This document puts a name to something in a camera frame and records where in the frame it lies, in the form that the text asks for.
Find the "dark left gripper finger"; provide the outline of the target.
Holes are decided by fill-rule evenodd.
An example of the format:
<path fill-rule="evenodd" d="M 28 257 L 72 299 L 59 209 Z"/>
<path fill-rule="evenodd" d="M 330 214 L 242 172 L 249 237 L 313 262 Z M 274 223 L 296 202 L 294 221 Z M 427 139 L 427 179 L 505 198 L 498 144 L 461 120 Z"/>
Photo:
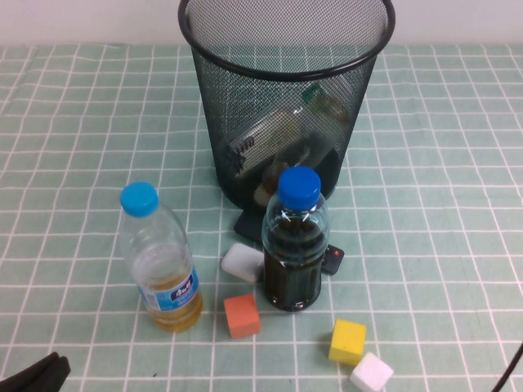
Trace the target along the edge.
<path fill-rule="evenodd" d="M 33 365 L 0 382 L 1 392 L 12 392 L 30 384 L 50 367 L 60 356 L 53 352 Z"/>
<path fill-rule="evenodd" d="M 22 388 L 24 392 L 59 391 L 70 374 L 69 360 L 65 356 L 53 359 L 51 362 L 41 362 L 33 365 L 31 379 Z"/>

